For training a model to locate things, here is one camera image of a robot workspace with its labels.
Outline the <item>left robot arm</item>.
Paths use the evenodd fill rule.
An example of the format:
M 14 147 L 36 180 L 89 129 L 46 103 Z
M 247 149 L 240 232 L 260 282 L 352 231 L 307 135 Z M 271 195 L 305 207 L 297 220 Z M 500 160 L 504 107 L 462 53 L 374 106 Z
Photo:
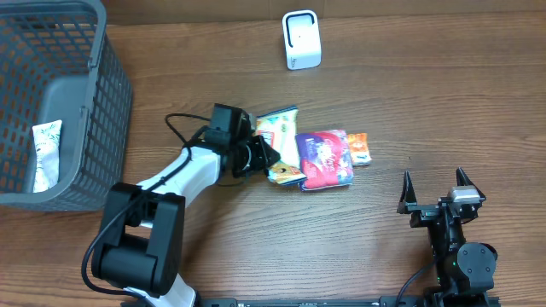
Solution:
M 241 108 L 217 104 L 205 122 L 161 172 L 107 192 L 99 232 L 81 264 L 89 289 L 130 296 L 131 306 L 197 304 L 197 291 L 179 273 L 186 208 L 225 172 L 246 181 L 280 159 Z

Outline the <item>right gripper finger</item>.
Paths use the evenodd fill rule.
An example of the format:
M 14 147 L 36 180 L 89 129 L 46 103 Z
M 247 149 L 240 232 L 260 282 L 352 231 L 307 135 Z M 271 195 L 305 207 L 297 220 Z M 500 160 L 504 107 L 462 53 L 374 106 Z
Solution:
M 410 173 L 404 173 L 403 189 L 398 202 L 397 213 L 410 214 L 417 207 L 417 198 L 410 178 Z
M 457 186 L 474 185 L 473 182 L 468 177 L 468 175 L 466 174 L 466 172 L 461 167 L 458 167 L 456 170 L 456 183 L 457 183 Z M 481 196 L 480 202 L 486 201 L 486 196 L 483 194 L 483 192 L 479 188 L 477 188 L 477 190 Z

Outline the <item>purple red soft package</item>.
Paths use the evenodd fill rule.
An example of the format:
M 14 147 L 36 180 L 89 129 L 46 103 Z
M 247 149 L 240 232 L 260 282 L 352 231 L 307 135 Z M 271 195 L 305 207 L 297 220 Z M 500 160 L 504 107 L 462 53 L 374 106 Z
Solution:
M 344 130 L 299 133 L 295 136 L 295 141 L 300 170 L 306 175 L 306 179 L 299 185 L 302 191 L 353 183 L 353 165 Z

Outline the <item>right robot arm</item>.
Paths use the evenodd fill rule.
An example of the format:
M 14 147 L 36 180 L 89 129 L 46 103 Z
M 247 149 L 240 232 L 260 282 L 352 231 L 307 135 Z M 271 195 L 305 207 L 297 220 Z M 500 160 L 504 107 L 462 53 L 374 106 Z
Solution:
M 412 228 L 426 228 L 433 250 L 433 261 L 415 272 L 401 287 L 395 306 L 498 306 L 489 298 L 494 287 L 497 250 L 485 243 L 468 242 L 462 226 L 472 222 L 486 196 L 462 168 L 456 170 L 456 186 L 436 204 L 420 205 L 410 174 L 404 173 L 397 213 L 409 214 Z M 429 287 L 419 298 L 406 302 L 408 287 L 430 269 L 436 269 L 437 287 Z

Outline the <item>yellow snack bag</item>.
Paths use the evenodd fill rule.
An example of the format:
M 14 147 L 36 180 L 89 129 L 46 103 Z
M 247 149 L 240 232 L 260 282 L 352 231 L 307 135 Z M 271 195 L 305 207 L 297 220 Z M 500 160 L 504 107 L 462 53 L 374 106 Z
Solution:
M 286 107 L 257 117 L 256 133 L 280 154 L 280 160 L 268 169 L 268 179 L 279 185 L 303 182 L 299 152 L 295 141 L 298 108 Z

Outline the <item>small orange tissue pack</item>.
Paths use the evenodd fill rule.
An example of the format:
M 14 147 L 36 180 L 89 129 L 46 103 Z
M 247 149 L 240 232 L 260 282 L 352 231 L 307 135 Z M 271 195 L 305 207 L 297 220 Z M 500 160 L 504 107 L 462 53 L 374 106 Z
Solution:
M 348 134 L 347 139 L 349 143 L 352 164 L 354 166 L 369 165 L 372 159 L 368 146 L 368 134 Z

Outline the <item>white floral pouch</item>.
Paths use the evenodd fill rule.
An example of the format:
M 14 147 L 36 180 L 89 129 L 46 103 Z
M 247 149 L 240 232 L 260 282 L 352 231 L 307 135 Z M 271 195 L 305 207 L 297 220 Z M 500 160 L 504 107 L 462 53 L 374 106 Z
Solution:
M 33 193 L 46 191 L 58 183 L 61 126 L 62 121 L 59 119 L 32 127 L 36 154 Z

